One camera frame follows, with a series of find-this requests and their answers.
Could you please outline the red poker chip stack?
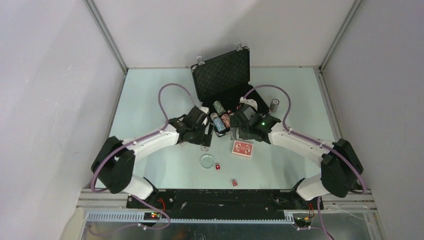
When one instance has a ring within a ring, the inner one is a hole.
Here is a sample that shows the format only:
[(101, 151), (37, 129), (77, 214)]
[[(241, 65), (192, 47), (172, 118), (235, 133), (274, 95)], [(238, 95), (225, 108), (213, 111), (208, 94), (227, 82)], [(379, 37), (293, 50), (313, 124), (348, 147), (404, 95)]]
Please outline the red poker chip stack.
[(221, 121), (223, 122), (224, 126), (226, 128), (230, 128), (231, 127), (231, 120), (230, 120), (230, 116), (228, 114), (223, 114), (220, 117)]

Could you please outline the red playing card deck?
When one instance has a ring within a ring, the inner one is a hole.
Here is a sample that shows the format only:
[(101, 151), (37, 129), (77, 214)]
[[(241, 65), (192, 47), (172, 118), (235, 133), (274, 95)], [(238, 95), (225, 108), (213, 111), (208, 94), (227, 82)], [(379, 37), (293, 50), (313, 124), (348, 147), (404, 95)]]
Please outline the red playing card deck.
[(232, 150), (231, 150), (231, 153), (233, 155), (237, 155), (237, 156), (241, 156), (241, 157), (245, 157), (245, 158), (251, 158), (252, 152), (253, 152), (253, 144), (252, 143), (239, 141), (239, 140), (234, 141), (233, 147), (232, 147)]

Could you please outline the blue brown chip stack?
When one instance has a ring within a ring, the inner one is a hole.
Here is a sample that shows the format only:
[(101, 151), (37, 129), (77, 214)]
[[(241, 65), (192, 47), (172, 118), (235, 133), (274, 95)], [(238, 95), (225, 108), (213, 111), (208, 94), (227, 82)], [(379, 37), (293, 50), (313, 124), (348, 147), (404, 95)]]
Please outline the blue brown chip stack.
[(271, 113), (276, 113), (279, 107), (280, 101), (277, 98), (273, 98), (269, 105), (269, 111)]

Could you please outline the green poker chip stack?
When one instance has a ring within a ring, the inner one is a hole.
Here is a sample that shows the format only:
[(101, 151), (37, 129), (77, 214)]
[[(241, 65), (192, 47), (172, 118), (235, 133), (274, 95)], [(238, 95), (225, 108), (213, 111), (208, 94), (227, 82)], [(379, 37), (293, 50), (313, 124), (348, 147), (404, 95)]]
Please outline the green poker chip stack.
[(225, 108), (223, 107), (222, 103), (219, 100), (214, 101), (212, 105), (219, 116), (222, 116), (226, 113)]

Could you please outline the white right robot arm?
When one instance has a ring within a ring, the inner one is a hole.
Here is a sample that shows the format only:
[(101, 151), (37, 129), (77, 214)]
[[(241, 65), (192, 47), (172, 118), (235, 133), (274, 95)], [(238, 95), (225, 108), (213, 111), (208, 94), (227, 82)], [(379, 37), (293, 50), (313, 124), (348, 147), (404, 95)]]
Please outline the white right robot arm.
[(364, 169), (352, 145), (340, 138), (323, 141), (296, 132), (272, 115), (262, 115), (243, 104), (229, 117), (241, 139), (280, 146), (310, 160), (320, 173), (300, 180), (293, 188), (291, 204), (304, 209), (312, 199), (331, 194), (344, 198), (360, 179)]

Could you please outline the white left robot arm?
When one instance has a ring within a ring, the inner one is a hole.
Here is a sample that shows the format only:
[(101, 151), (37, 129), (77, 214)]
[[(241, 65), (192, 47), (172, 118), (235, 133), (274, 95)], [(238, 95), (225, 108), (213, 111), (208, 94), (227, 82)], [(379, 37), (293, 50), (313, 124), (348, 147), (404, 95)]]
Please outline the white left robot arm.
[(209, 112), (208, 107), (194, 106), (188, 114), (169, 119), (163, 128), (146, 136), (126, 140), (109, 137), (91, 165), (94, 180), (100, 180), (112, 194), (136, 196), (145, 208), (153, 208), (158, 202), (156, 187), (145, 177), (134, 175), (135, 164), (181, 143), (210, 147), (213, 128)]

